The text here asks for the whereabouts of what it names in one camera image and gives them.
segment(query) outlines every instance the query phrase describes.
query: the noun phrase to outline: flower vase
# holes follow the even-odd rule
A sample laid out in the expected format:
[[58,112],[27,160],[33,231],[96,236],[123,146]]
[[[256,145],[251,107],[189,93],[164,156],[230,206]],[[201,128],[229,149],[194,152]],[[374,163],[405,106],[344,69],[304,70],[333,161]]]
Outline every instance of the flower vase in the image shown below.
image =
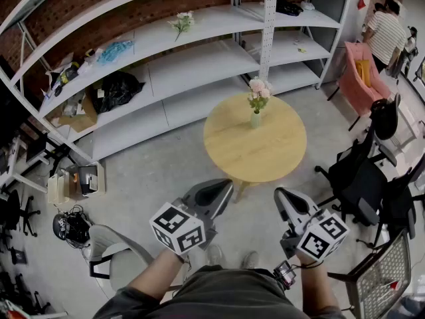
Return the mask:
[[253,129],[256,129],[260,126],[260,124],[261,124],[261,113],[260,111],[258,111],[258,113],[254,111],[251,114],[251,126]]

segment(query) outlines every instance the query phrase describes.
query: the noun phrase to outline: round wooden table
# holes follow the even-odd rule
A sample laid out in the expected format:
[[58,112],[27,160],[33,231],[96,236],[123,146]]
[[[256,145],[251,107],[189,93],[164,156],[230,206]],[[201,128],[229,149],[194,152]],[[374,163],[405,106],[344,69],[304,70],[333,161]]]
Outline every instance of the round wooden table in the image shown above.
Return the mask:
[[307,136],[301,118],[284,101],[271,97],[261,110],[261,125],[253,129],[248,94],[230,97],[209,114],[204,143],[214,163],[240,181],[236,197],[252,184],[275,181],[302,160]]

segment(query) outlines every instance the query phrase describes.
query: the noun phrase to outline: black garbage bag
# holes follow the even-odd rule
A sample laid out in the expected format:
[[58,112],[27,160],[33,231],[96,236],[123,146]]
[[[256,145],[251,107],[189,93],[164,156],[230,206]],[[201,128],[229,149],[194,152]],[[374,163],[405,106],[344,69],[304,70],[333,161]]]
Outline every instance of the black garbage bag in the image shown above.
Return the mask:
[[127,104],[135,94],[143,88],[144,82],[139,82],[130,73],[115,71],[104,78],[102,90],[103,98],[98,98],[98,91],[92,92],[94,109],[98,114],[110,111],[118,105]]

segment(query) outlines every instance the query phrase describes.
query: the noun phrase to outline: black bag on shelf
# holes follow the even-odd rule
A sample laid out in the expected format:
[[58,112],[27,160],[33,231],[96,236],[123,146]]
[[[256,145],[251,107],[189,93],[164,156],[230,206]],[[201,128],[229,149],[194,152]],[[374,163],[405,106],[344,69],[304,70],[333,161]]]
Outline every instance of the black bag on shelf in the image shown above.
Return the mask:
[[290,3],[288,0],[276,0],[276,12],[297,17],[303,9],[295,3]]
[[102,90],[105,95],[98,98],[98,91],[92,91],[93,107],[98,114],[110,111],[118,105],[127,104],[143,88],[144,82],[130,73],[115,71],[104,78]]

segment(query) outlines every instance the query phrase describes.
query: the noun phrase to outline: gray floor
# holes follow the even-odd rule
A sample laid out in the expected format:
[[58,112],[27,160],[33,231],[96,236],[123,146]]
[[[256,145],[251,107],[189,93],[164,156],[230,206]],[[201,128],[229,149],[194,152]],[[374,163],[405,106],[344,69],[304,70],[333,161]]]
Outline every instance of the gray floor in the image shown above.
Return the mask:
[[[347,149],[357,136],[361,137],[361,131],[369,123],[368,118],[362,119],[349,133],[347,129],[356,114],[340,93],[331,102],[326,101],[326,95],[334,89],[334,84],[326,84],[321,90],[303,88],[280,96],[297,111],[305,124],[307,151],[292,173],[279,181],[248,189],[238,204],[230,204],[216,220],[219,234],[215,243],[222,247],[227,267],[238,267],[242,257],[251,250],[260,253],[263,268],[272,269],[285,259],[279,245],[285,226],[273,201],[276,186],[300,190],[315,201],[329,197],[328,182],[317,175],[313,167],[322,165],[327,169],[335,163],[336,154]],[[407,99],[411,97],[409,91],[404,94],[408,94]],[[149,218],[164,202],[182,196],[192,185],[224,177],[204,149],[203,124],[200,121],[179,128],[105,159],[107,193],[80,203],[91,220],[130,237],[155,256],[162,246],[151,232]],[[384,171],[388,178],[396,175],[388,165]],[[48,168],[43,166],[32,178],[40,183],[45,180],[41,176],[47,173]],[[39,291],[43,300],[49,301],[56,311],[66,310],[71,318],[91,318],[113,294],[108,282],[90,278],[82,253],[54,236],[52,218],[57,210],[47,205],[46,195],[22,185],[18,190],[25,201],[28,195],[35,196],[33,208],[42,213],[33,218],[32,224],[39,236],[25,237],[22,232],[13,232],[13,246],[25,250],[29,263],[13,266],[9,255],[0,255],[3,265],[9,271],[21,272],[29,288]],[[425,253],[422,208],[419,204],[416,207],[417,236],[410,242],[412,264],[420,261]],[[328,270],[333,272],[349,272],[369,253],[355,242],[356,238],[369,241],[375,236],[375,228],[354,225],[350,217],[347,224],[351,227],[349,237],[326,261]],[[191,252],[191,260],[193,270],[196,270],[205,263],[205,256],[201,250],[195,249]],[[412,279],[417,280],[422,273],[425,273],[425,261],[414,267]],[[348,307],[344,284],[334,280],[332,285],[341,307]],[[411,291],[414,291],[414,285],[412,283]],[[287,296],[301,308],[299,279]]]

